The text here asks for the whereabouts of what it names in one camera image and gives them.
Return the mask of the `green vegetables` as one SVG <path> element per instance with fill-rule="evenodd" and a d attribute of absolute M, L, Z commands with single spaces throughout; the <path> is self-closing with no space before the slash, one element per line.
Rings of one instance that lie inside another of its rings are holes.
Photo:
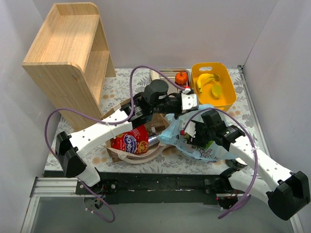
<path fill-rule="evenodd" d="M 212 150 L 212 145 L 213 145 L 214 141 L 209 141 L 207 144 L 206 144 L 206 150 Z"/>

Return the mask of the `blue cartoon plastic bag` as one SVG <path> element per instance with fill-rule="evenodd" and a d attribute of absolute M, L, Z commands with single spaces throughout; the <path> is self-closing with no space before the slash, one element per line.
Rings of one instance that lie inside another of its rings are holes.
<path fill-rule="evenodd" d="M 204 110 L 212 107 L 210 104 L 200 105 L 198 110 Z M 180 116 L 178 119 L 174 118 L 174 114 L 167 114 L 165 119 L 169 122 L 169 127 L 166 128 L 160 135 L 159 140 L 163 144 L 175 146 L 180 152 L 186 156 L 202 160 L 207 163 L 215 163 L 219 160 L 231 160 L 236 159 L 237 156 L 231 152 L 228 152 L 223 147 L 217 145 L 215 142 L 212 145 L 212 150 L 206 150 L 206 147 L 197 147 L 187 144 L 187 137 L 181 136 L 180 131 L 188 119 L 193 116 L 198 110 L 191 111 Z"/>

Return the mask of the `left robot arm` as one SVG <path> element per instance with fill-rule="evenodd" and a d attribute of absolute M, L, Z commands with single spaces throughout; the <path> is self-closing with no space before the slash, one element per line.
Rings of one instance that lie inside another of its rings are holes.
<path fill-rule="evenodd" d="M 186 98 L 192 97 L 189 87 L 178 93 L 168 94 L 169 86 L 161 79 L 153 80 L 144 91 L 135 94 L 112 115 L 83 130 L 67 134 L 60 132 L 56 137 L 55 157 L 67 178 L 78 178 L 86 184 L 92 194 L 103 190 L 103 181 L 97 169 L 88 165 L 83 157 L 100 144 L 119 134 L 131 131 L 152 120 L 153 114 L 175 114 L 186 110 Z"/>

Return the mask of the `brown paper tote bag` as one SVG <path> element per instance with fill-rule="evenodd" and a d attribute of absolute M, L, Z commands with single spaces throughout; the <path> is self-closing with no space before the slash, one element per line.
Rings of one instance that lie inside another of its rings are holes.
<path fill-rule="evenodd" d="M 170 125 L 164 116 L 164 114 L 153 114 L 152 120 L 145 124 L 146 129 L 150 130 L 152 127 L 155 127 L 155 133 L 160 135 Z M 170 146 L 159 142 L 156 145 L 150 146 L 145 153 L 132 154 L 112 148 L 111 143 L 112 140 L 106 141 L 104 147 L 113 162 L 125 161 L 130 164 L 142 164 L 151 161 L 159 156 L 164 149 Z"/>

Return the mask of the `small orange pumpkin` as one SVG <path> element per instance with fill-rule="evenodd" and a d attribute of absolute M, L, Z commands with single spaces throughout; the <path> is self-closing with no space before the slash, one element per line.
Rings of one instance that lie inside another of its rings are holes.
<path fill-rule="evenodd" d="M 180 71 L 175 75 L 175 83 L 178 85 L 186 85 L 188 83 L 188 74 L 185 71 Z"/>

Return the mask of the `yellow bananas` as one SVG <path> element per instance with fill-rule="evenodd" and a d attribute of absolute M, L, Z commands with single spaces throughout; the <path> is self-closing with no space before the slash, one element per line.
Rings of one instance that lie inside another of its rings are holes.
<path fill-rule="evenodd" d="M 214 80 L 213 74 L 208 74 L 208 73 L 201 74 L 196 81 L 199 92 L 202 93 L 203 87 L 213 80 Z"/>

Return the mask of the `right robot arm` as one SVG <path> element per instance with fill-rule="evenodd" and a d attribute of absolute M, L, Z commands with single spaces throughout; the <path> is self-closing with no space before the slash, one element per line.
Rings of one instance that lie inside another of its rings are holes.
<path fill-rule="evenodd" d="M 301 171 L 292 172 L 257 149 L 247 130 L 239 123 L 228 126 L 222 120 L 221 112 L 216 108 L 198 111 L 202 120 L 195 121 L 191 116 L 182 124 L 180 133 L 189 135 L 187 143 L 198 147 L 213 141 L 253 169 L 252 176 L 247 176 L 237 167 L 220 175 L 220 188 L 224 192 L 244 192 L 227 212 L 242 208 L 251 197 L 256 197 L 268 204 L 277 217 L 289 220 L 311 201 L 307 175 Z"/>

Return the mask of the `red cookie snack packet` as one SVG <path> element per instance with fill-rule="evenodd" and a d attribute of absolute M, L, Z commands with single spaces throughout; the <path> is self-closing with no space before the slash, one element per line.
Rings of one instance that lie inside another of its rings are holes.
<path fill-rule="evenodd" d="M 111 147 L 131 154 L 146 153 L 149 149 L 148 132 L 144 125 L 129 132 L 116 136 L 111 141 Z"/>

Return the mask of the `white green leek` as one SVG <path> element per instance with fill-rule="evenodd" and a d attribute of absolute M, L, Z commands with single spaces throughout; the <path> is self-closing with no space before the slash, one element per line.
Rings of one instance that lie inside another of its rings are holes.
<path fill-rule="evenodd" d="M 154 81 L 154 80 L 159 80 L 159 79 L 160 79 L 159 73 L 156 72 L 156 71 L 154 71 L 154 70 L 151 70 L 150 76 L 151 76 L 151 80 L 152 80 L 152 81 Z"/>

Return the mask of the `yellow star fruit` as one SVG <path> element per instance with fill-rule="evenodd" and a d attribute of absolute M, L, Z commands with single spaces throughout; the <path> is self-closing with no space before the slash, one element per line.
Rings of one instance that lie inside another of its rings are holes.
<path fill-rule="evenodd" d="M 214 99 L 220 99 L 223 94 L 222 87 L 220 85 L 214 84 L 211 87 L 211 94 Z"/>

